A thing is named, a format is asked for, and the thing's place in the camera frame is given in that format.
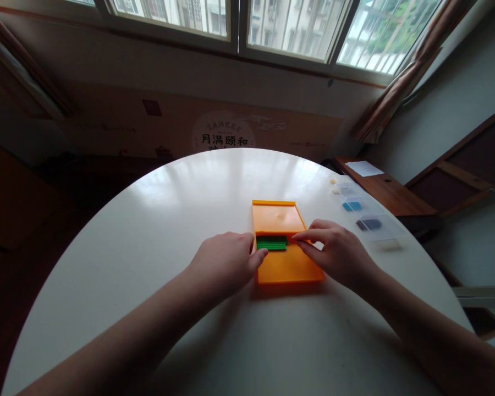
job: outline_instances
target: white oval table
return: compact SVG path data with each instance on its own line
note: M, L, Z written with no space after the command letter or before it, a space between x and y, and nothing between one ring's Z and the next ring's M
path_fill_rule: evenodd
M363 239L331 178L341 177L255 148L192 155L142 177L60 258L26 320L2 394L16 394L138 306L204 239L252 231L253 199L296 201L307 226L326 218L352 230L382 269L472 331L416 239L407 233L390 246ZM151 386L151 394L186 395L439 394L385 320L331 279L270 295L248 285L180 340Z

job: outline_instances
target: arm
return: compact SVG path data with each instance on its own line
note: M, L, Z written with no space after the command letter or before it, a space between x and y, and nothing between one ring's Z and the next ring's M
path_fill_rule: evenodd
M329 276L372 305L447 394L495 394L495 348L383 272L359 239L327 220L293 237ZM323 249L307 243L324 244Z
M252 234L205 240L191 264L131 313L28 386L20 395L98 395L174 344L253 278L268 251L250 255Z

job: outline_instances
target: left hand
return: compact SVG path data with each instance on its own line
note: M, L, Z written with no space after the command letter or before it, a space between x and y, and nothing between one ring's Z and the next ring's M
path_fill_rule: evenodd
M267 249L251 254L254 240L251 233L232 232L208 238L185 271L194 285L215 298L226 299L253 278L268 254Z

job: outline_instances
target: curtain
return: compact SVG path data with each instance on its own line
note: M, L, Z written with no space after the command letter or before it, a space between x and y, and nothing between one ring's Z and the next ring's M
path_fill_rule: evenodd
M357 123L351 136L363 143L378 143L383 130L429 68L437 51L475 1L445 0L437 11L410 64L385 89Z
M31 117L62 119L76 112L1 21L0 88Z

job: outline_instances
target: orange plastic case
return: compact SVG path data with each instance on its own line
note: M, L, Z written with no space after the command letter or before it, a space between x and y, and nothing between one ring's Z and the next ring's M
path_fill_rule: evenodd
M258 284L309 283L325 279L325 273L292 239L306 229L295 202L253 201L253 225L256 237L286 235L286 250L270 251L257 273Z

